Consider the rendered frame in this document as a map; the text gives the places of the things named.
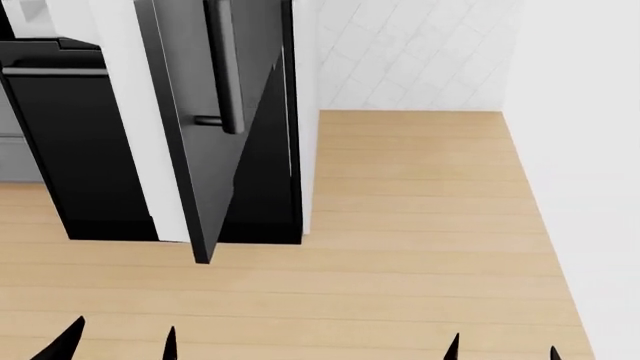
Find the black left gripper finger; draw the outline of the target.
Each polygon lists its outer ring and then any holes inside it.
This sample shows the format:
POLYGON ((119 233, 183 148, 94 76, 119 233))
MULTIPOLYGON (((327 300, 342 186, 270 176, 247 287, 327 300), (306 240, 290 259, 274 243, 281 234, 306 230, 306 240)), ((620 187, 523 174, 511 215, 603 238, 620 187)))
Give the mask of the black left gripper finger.
POLYGON ((72 360, 81 340, 85 323, 83 316, 78 317, 54 341, 30 360, 72 360))
POLYGON ((162 355, 162 360, 177 360, 178 352, 177 352, 177 338, 176 338, 176 330, 175 327, 172 326, 168 332, 164 350, 162 355))

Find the black fridge door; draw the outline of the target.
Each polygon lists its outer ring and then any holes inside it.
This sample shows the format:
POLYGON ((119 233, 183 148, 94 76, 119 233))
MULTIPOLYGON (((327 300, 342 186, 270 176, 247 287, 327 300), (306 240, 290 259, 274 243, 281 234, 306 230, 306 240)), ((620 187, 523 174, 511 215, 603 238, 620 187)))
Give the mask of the black fridge door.
POLYGON ((234 179, 282 47, 280 0, 230 0, 245 131, 197 125, 219 105, 203 0, 134 0, 169 154, 197 263, 209 263, 234 179))

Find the black fridge body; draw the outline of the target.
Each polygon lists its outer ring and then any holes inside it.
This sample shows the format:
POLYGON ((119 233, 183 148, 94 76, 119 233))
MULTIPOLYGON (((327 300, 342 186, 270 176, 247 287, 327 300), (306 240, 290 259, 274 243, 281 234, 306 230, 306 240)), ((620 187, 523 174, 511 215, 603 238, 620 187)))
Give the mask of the black fridge body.
POLYGON ((293 0, 280 0, 280 9, 282 47, 236 171, 222 243, 302 243, 293 0))

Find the grey base cabinet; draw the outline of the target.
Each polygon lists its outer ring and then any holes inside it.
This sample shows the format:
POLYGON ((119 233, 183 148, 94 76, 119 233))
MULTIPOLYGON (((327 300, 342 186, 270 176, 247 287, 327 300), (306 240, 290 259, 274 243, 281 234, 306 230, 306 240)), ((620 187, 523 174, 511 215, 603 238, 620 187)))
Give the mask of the grey base cabinet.
POLYGON ((0 182, 43 182, 40 171, 1 84, 0 182))

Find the black oven range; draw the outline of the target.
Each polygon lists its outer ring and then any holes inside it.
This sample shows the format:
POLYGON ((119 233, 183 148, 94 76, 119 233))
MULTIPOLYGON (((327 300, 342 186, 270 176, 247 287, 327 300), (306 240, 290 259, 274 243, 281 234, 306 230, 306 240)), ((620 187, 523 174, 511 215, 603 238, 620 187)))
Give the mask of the black oven range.
POLYGON ((0 84, 69 239, 158 241, 109 76, 6 77, 4 67, 107 71, 101 50, 0 40, 0 84))

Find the white side panel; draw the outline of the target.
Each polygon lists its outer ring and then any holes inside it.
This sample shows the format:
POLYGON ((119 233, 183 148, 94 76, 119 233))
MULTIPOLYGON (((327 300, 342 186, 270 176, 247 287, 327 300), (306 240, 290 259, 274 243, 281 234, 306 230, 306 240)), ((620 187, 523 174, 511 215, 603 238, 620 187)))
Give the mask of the white side panel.
POLYGON ((133 0, 45 2, 58 35, 102 50, 159 240, 190 242, 133 0))

